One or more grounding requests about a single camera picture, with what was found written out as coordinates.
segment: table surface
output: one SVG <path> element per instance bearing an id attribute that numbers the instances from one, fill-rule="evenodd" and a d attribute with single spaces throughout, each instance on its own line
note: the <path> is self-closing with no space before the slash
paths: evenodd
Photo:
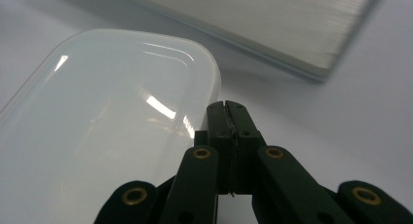
<path id="1" fill-rule="evenodd" d="M 219 99 L 245 105 L 267 143 L 323 186 L 363 180 L 413 210 L 413 0 L 378 0 L 324 83 L 279 69 L 129 0 L 0 0 L 0 108 L 64 39 L 94 28 L 188 38 L 221 71 Z M 249 196 L 220 197 L 218 223 L 256 223 Z"/>

